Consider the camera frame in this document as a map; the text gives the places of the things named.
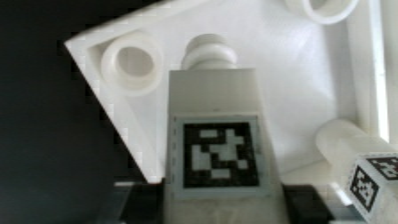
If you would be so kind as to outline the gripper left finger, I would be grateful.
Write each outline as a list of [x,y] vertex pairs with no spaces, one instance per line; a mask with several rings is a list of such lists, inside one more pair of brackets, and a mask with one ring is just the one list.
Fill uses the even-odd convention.
[[164,224],[164,185],[134,181],[115,183],[97,224]]

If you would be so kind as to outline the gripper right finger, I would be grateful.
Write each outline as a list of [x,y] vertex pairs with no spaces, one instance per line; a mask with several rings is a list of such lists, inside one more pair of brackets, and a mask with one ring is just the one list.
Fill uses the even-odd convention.
[[354,221],[349,208],[331,210],[312,185],[283,185],[290,224],[330,224],[333,221]]

